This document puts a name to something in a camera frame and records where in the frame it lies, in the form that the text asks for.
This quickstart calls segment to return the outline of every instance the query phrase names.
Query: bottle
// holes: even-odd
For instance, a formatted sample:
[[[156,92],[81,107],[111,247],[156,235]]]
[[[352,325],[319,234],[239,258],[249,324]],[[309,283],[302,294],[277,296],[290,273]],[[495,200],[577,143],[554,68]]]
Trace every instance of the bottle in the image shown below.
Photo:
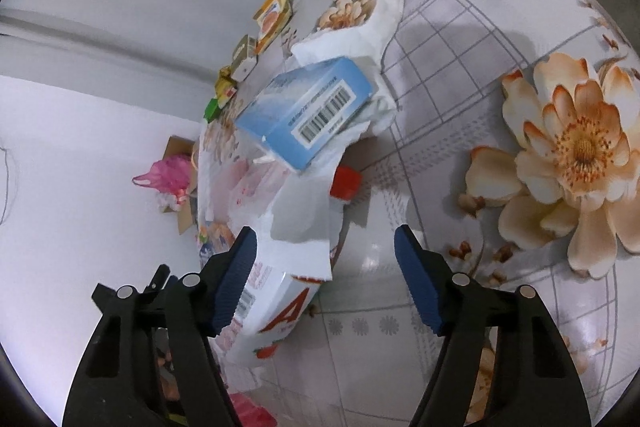
[[[332,261],[338,253],[344,206],[351,203],[361,183],[362,174],[351,167],[338,165],[329,191],[329,248]]]

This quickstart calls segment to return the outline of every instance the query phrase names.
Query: candy wrapper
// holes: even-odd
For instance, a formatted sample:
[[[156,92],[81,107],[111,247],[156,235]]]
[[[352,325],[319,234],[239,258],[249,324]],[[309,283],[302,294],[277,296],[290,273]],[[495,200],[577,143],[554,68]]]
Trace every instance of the candy wrapper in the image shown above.
[[[256,54],[262,53],[273,42],[291,19],[291,14],[289,0],[266,0],[262,4],[254,15],[254,20],[260,27]]]
[[[218,73],[215,85],[216,97],[212,98],[204,111],[204,118],[211,122],[220,116],[222,109],[231,100],[238,90],[230,76],[230,67],[226,66]]]
[[[234,49],[229,69],[231,78],[236,82],[242,82],[255,68],[258,62],[255,55],[256,44],[257,41],[253,37],[245,35]]]

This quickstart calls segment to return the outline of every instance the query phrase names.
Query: small box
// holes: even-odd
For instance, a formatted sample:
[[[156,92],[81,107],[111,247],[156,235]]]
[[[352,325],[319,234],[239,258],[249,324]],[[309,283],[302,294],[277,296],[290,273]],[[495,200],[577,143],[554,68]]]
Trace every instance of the small box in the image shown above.
[[[187,156],[193,155],[193,150],[197,151],[198,144],[193,140],[187,140],[180,138],[179,136],[172,136],[166,144],[166,149],[162,155],[162,159],[169,158],[169,156],[175,156],[177,154],[184,154]],[[192,225],[196,223],[194,213],[197,210],[198,204],[196,200],[196,190],[198,187],[198,172],[196,169],[191,168],[191,182],[187,187],[187,194],[189,198],[180,206],[180,210],[176,212],[178,220],[178,233],[182,235],[189,230]],[[175,212],[170,207],[166,207],[162,212]]]
[[[234,49],[231,61],[231,78],[236,82],[242,82],[255,68],[258,57],[255,54],[256,40],[249,35],[242,37]]]
[[[258,367],[272,358],[323,281],[292,277],[256,260],[231,324],[209,344],[225,361]]]
[[[256,54],[260,55],[280,34],[291,19],[292,10],[289,0],[266,0],[254,15],[258,23],[258,42]]]
[[[276,76],[238,116],[236,127],[300,171],[372,94],[351,59],[332,58]]]

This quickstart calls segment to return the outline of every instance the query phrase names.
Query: orange flower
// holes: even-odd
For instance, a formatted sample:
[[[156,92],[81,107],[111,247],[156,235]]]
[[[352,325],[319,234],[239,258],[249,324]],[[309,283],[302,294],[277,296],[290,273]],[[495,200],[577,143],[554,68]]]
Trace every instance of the orange flower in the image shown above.
[[[484,410],[491,390],[491,381],[494,379],[494,365],[494,350],[490,347],[483,347],[474,393],[471,397],[469,410],[466,413],[466,423],[475,423],[484,418]]]
[[[513,158],[492,147],[472,151],[466,192],[504,206],[498,231],[519,248],[539,248],[575,229],[571,267],[607,274],[616,235],[640,253],[640,96],[631,78],[606,64],[552,54],[502,80],[504,121],[522,147]]]
[[[375,7],[376,0],[336,0],[318,19],[318,29],[360,26],[369,19]]]

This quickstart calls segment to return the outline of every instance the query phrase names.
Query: red cap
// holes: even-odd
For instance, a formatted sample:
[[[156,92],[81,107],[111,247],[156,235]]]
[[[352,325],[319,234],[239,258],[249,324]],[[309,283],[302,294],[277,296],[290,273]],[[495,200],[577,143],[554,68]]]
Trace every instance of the red cap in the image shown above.
[[[334,183],[329,195],[343,201],[351,201],[358,193],[362,183],[362,174],[345,165],[338,165],[335,169]]]

